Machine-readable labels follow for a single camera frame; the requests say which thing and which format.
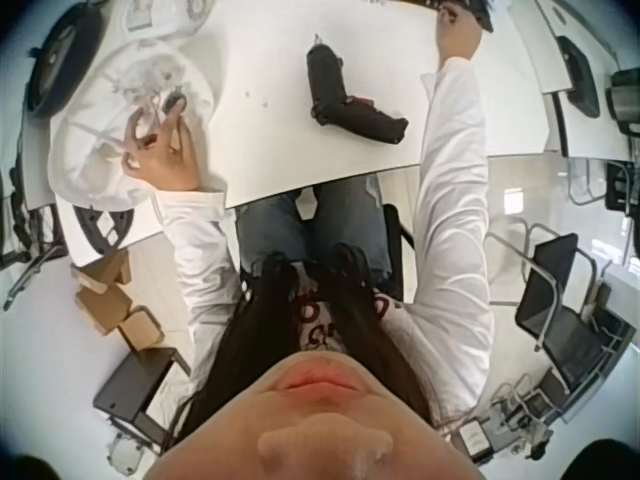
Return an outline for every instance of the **cordless drill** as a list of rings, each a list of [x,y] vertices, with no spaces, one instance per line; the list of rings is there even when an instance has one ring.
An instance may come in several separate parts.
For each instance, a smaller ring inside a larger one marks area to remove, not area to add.
[[[342,60],[327,45],[316,41],[307,53],[313,107],[320,125],[336,125],[378,142],[397,144],[409,125],[406,118],[391,118],[374,107],[373,100],[347,95]]]

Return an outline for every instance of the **long black hair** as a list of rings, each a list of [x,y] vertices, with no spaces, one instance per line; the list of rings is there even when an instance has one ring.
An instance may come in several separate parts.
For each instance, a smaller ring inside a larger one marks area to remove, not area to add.
[[[328,265],[305,263],[326,301],[346,353],[429,425],[433,392],[426,392],[407,359],[382,328],[375,308],[371,273],[360,249],[338,245]],[[293,308],[298,273],[282,254],[263,263],[262,275],[250,282],[229,321],[206,382],[178,408],[162,451],[188,437],[227,402],[258,380],[280,360],[300,351],[300,327]],[[176,434],[184,412],[189,411]]]

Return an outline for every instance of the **jeans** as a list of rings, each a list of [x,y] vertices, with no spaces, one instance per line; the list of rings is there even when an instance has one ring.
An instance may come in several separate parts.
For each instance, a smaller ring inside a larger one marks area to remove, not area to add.
[[[391,274],[387,231],[378,177],[352,177],[313,187],[318,202],[303,222],[293,190],[238,207],[236,229],[242,269],[260,276],[263,260],[284,253],[291,262],[324,262],[338,243],[364,252],[374,283]]]

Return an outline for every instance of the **woman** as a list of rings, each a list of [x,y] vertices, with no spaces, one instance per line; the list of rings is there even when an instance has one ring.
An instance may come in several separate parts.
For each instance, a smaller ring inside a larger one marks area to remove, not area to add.
[[[158,189],[196,346],[195,394],[147,478],[479,478],[437,429],[477,403],[493,336],[484,118],[469,63],[480,37],[469,13],[444,6],[413,304],[380,293],[389,259],[374,178],[316,188],[307,226],[292,192],[241,208],[241,263],[254,277],[241,295],[223,194],[200,191],[183,105],[153,142],[136,139],[141,112],[132,117],[127,149],[140,167],[124,168]]]

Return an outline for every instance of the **white sleeve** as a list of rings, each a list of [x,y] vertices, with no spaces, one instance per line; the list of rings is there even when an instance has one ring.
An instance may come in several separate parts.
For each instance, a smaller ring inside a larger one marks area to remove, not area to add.
[[[414,234],[418,288],[406,308],[443,413],[473,408],[489,374],[494,322],[483,240],[488,164],[480,92],[470,62],[438,72],[420,167]]]
[[[178,282],[190,313],[194,387],[208,375],[218,342],[240,296],[240,279],[220,228],[224,195],[157,192],[164,233],[174,246]]]

